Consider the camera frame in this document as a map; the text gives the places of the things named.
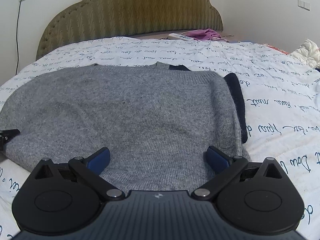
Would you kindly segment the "grey and navy knit sweater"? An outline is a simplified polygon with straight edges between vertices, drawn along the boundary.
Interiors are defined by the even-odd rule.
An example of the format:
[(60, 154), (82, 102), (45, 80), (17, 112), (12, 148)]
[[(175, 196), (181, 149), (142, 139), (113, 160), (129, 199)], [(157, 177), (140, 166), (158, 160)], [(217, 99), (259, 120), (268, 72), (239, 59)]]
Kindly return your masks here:
[(248, 158), (227, 82), (215, 72), (88, 66), (46, 73), (14, 91), (1, 129), (20, 134), (5, 155), (28, 171), (106, 147), (102, 178), (130, 190), (189, 190), (214, 173), (204, 154), (214, 146)]

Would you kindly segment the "pile of mixed clothes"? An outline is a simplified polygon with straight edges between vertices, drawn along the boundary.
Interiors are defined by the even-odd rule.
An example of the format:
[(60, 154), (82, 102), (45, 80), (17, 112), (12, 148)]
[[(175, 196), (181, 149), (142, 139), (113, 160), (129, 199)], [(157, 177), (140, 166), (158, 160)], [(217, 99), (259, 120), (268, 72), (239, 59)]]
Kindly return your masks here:
[(302, 64), (306, 64), (313, 69), (319, 70), (319, 59), (320, 59), (319, 47), (315, 42), (311, 41), (310, 39), (306, 39), (299, 46), (299, 48), (297, 48), (291, 53), (288, 53), (284, 50), (281, 50), (269, 44), (265, 44), (265, 45), (285, 55), (290, 55), (291, 57), (300, 61)]

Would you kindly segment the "white script-print bed sheet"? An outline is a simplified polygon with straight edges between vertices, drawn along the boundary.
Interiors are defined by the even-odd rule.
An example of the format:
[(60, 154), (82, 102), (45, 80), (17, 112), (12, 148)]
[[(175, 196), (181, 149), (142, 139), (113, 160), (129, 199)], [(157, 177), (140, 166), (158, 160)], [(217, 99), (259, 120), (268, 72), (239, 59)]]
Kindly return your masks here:
[(38, 75), (92, 64), (143, 66), (156, 62), (238, 76), (245, 100), (247, 152), (277, 159), (300, 192), (298, 231), (319, 239), (319, 72), (268, 46), (113, 37), (58, 48), (1, 86), (1, 103)]

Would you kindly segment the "purple cloth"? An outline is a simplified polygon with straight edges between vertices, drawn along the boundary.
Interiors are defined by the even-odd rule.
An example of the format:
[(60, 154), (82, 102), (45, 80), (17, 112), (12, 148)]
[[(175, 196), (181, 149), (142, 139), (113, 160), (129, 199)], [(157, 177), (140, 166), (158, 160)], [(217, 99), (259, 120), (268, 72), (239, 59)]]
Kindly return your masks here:
[(187, 31), (183, 33), (187, 37), (191, 37), (198, 41), (224, 41), (228, 42), (227, 39), (223, 38), (219, 33), (212, 29), (198, 29)]

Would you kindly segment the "white remote control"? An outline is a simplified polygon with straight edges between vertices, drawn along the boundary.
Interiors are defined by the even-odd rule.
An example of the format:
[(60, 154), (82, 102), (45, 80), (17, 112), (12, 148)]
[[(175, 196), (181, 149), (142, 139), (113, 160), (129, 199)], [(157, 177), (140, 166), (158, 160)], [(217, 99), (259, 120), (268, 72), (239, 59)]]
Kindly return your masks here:
[(176, 34), (176, 33), (170, 33), (168, 35), (168, 39), (169, 40), (182, 40), (182, 41), (193, 41), (194, 40), (192, 37), (188, 37), (188, 36)]

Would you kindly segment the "olive padded headboard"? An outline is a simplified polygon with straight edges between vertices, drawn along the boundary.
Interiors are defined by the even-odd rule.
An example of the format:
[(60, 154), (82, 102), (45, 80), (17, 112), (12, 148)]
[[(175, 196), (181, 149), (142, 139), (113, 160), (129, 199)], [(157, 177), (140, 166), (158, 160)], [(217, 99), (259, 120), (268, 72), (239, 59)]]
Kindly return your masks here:
[(49, 22), (36, 59), (82, 41), (207, 28), (223, 30), (221, 15), (210, 0), (82, 0)]

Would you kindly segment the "white wall switch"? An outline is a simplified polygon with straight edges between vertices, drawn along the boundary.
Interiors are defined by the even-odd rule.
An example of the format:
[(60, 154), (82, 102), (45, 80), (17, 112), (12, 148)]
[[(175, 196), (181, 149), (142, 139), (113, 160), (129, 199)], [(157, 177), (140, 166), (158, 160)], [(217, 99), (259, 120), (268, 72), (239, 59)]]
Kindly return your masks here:
[(307, 11), (310, 11), (311, 4), (309, 2), (303, 1), (303, 0), (297, 0), (297, 5), (300, 8), (303, 8)]

